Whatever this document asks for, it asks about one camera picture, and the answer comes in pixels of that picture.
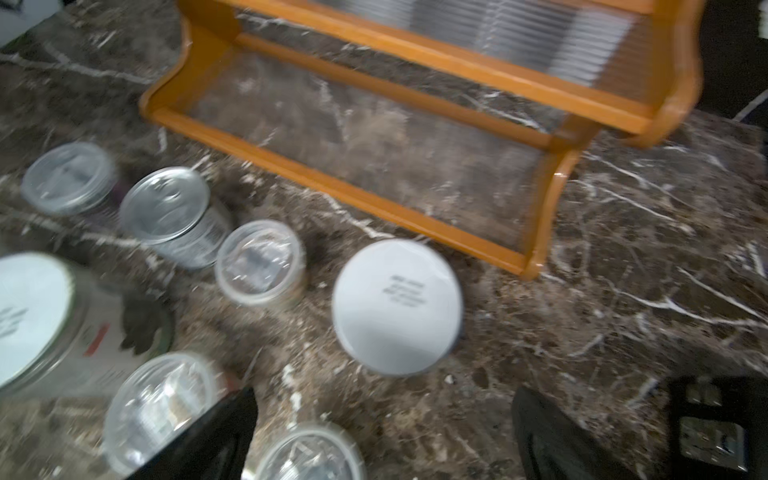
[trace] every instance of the wooden rack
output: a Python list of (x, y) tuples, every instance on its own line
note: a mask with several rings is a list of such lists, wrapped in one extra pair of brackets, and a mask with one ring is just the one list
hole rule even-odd
[[(599, 0), (593, 3), (649, 15), (652, 21), (650, 95), (638, 102), (539, 71), (510, 65), (454, 45), (363, 20), (303, 0), (177, 0), (182, 13), (182, 53), (177, 66), (141, 99), (148, 119), (218, 150), (249, 160), (300, 184), (385, 220), (425, 234), (526, 279), (538, 275), (545, 262), (551, 226), (560, 193), (581, 152), (603, 126), (627, 132), (627, 142), (646, 147), (669, 134), (690, 112), (700, 92), (697, 26), (703, 0)], [(440, 71), (518, 94), (568, 113), (552, 135), (488, 116), (348, 68), (243, 33), (236, 8), (307, 25), (345, 41)], [(522, 252), (460, 230), (424, 213), (406, 208), (338, 178), (258, 147), (186, 114), (210, 86), (235, 51), (258, 52), (315, 72), (333, 81), (491, 131), (543, 152), (539, 185)]]

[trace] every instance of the jar lid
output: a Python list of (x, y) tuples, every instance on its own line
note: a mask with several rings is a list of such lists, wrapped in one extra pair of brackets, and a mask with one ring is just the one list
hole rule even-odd
[(303, 423), (263, 457), (255, 480), (365, 480), (355, 442), (332, 423)]
[(185, 234), (205, 214), (210, 189), (195, 170), (170, 167), (144, 177), (120, 205), (120, 222), (145, 243), (162, 243)]
[(211, 409), (222, 391), (213, 362), (196, 353), (166, 353), (140, 366), (112, 399), (104, 453), (129, 475)]
[(242, 305), (261, 306), (293, 285), (305, 266), (304, 248), (290, 227), (256, 220), (221, 244), (214, 270), (225, 295)]
[(74, 277), (43, 253), (0, 258), (0, 387), (55, 341), (74, 305)]
[(74, 215), (98, 205), (117, 181), (109, 154), (84, 142), (61, 145), (27, 169), (22, 196), (51, 215)]
[(422, 372), (447, 355), (462, 325), (462, 291), (448, 263), (411, 240), (360, 250), (333, 289), (344, 349), (383, 375)]

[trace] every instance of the can label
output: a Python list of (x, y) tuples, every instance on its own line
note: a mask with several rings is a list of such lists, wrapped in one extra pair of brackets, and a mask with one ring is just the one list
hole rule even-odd
[(142, 363), (167, 351), (170, 338), (164, 335), (170, 335), (170, 325), (161, 328), (155, 323), (149, 331), (151, 343), (141, 346), (125, 324), (124, 294), (103, 283), (95, 284), (91, 292), (84, 322), (64, 358), (18, 396), (111, 396)]
[(192, 230), (167, 242), (152, 245), (164, 258), (185, 268), (204, 268), (216, 261), (219, 247), (232, 233), (232, 223), (223, 206), (211, 203)]

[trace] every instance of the label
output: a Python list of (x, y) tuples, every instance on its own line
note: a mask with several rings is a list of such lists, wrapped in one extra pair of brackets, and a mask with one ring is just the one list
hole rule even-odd
[(211, 204), (192, 230), (153, 245), (152, 249), (186, 268), (203, 268), (216, 261), (219, 247), (231, 232), (226, 211), (220, 205)]
[(389, 301), (403, 306), (416, 308), (424, 305), (424, 283), (410, 280), (400, 275), (392, 275), (389, 278), (389, 285), (382, 290), (387, 295)]
[(19, 396), (111, 396), (136, 368), (157, 354), (160, 330), (154, 332), (152, 348), (140, 355), (125, 346), (122, 292), (102, 283), (94, 284), (91, 292), (91, 303), (72, 348)]
[(0, 310), (0, 338), (16, 333), (28, 311), (28, 308), (13, 308), (11, 306)]

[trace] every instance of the tin can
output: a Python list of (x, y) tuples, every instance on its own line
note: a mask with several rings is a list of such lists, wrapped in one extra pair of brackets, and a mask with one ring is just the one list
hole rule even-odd
[(74, 142), (45, 153), (27, 169), (22, 196), (44, 214), (77, 217), (91, 227), (114, 230), (129, 187), (106, 151)]
[(45, 253), (0, 258), (0, 398), (112, 396), (165, 353), (161, 305)]
[(194, 170), (170, 167), (131, 188), (120, 208), (123, 228), (163, 258), (195, 270), (216, 261), (232, 231), (227, 209)]

